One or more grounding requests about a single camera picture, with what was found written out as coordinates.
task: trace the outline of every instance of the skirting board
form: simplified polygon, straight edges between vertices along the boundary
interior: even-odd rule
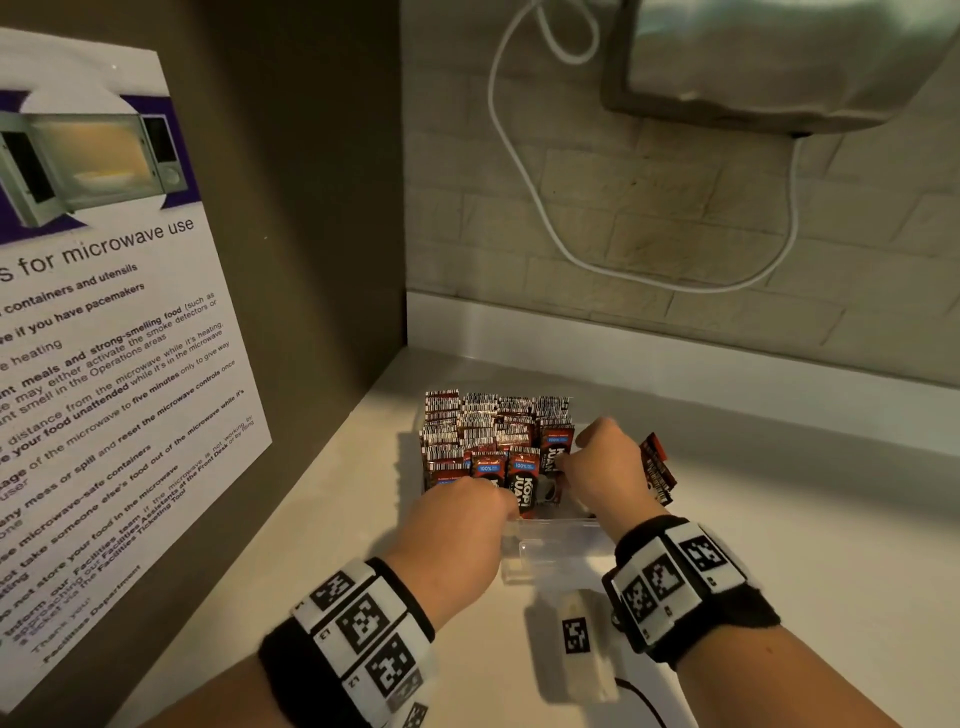
[[[417,349],[960,455],[960,390],[407,292]]]

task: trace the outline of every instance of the white countertop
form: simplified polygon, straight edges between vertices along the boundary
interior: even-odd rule
[[[387,542],[398,514],[420,492],[414,431],[423,391],[447,386],[570,394],[578,422],[609,413],[637,438],[656,429],[679,481],[675,512],[708,523],[737,550],[788,627],[904,726],[955,725],[957,496],[945,501],[944,512],[930,514],[899,505],[897,493],[960,493],[953,488],[960,468],[951,475],[942,456],[927,466],[915,450],[407,350],[171,642],[110,728],[138,725],[251,654],[330,572]],[[770,452],[759,437],[784,449]],[[902,480],[908,455],[916,476],[911,482]],[[556,702],[557,665],[542,629],[542,605],[533,587],[497,580],[438,635],[441,676],[428,728],[657,725],[628,694],[608,706]],[[669,728],[692,728],[673,673],[646,658],[628,659],[628,676]]]

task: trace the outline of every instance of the brick wall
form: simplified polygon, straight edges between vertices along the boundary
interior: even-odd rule
[[[403,0],[407,284],[487,303],[960,385],[960,44],[899,118],[807,141],[801,239],[750,290],[671,294],[566,262],[486,106],[518,0]],[[582,21],[556,13],[583,47]],[[609,113],[602,61],[556,61],[532,20],[497,108],[581,259],[742,279],[786,230],[786,138]]]

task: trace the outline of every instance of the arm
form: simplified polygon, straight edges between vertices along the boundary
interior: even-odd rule
[[[440,630],[490,586],[500,566],[503,524],[516,516],[512,493],[496,488],[489,480],[462,478],[424,495],[382,558],[433,628]],[[332,674],[311,685],[310,691],[316,699],[327,695],[348,700]],[[341,722],[330,728],[364,725],[362,721]],[[143,728],[291,728],[291,722],[277,706],[260,659],[252,655]]]
[[[597,420],[577,444],[583,449],[558,460],[561,484],[616,543],[667,513],[649,494],[639,448],[613,420]],[[718,627],[677,674],[701,728],[898,728],[783,627]]]

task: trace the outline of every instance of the black cable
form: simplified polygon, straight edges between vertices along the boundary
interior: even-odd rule
[[[616,678],[616,684],[619,687],[623,688],[625,691],[630,691],[634,695],[636,695],[638,698],[640,698],[640,700],[642,700],[646,704],[647,708],[650,709],[650,712],[654,714],[654,718],[657,719],[657,723],[660,724],[660,728],[666,728],[666,723],[663,722],[663,718],[660,717],[660,714],[657,712],[657,709],[654,708],[654,704],[650,702],[650,699],[646,695],[640,692],[639,688],[637,688],[633,683],[627,682],[622,677]]]

